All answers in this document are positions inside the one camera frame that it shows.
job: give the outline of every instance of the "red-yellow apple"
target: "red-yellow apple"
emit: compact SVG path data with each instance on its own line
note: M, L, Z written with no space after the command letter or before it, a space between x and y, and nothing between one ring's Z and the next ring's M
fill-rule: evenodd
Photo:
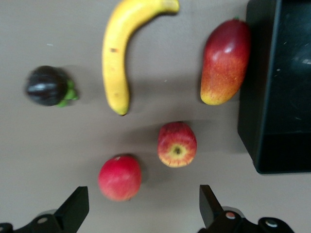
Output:
M131 199L139 191L140 183L139 163L127 154L106 161L98 175L100 191L113 201Z
M191 128L184 122L163 125L158 136L157 153L170 167L186 166L195 157L197 142Z
M219 105L240 89L248 66L251 33L248 25L232 19L219 25L204 48L201 99Z

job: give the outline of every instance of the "yellow banana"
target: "yellow banana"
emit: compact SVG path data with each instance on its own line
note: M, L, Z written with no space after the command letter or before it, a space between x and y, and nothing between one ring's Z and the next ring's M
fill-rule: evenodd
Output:
M130 36L155 16L178 11L178 0L121 0L110 16L103 40L103 80L108 104L119 115L127 113L130 102L124 64Z

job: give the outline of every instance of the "screw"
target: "screw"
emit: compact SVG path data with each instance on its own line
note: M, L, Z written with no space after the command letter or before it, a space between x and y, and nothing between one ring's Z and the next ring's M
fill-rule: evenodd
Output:
M46 222L47 220L48 220L47 217L43 217L43 218L39 219L37 223L38 223L38 224L41 224L41 223Z
M235 215L232 212L227 212L225 216L229 219L235 219Z
M273 227L273 228L277 227L277 223L276 223L274 220L272 220L272 219L267 219L267 220L265 221L265 223L266 223L267 226L269 226L269 227Z

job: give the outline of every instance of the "black tray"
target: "black tray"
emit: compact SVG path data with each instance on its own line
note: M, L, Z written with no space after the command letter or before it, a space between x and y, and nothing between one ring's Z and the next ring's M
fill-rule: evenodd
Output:
M259 173L311 171L311 1L250 0L238 133Z

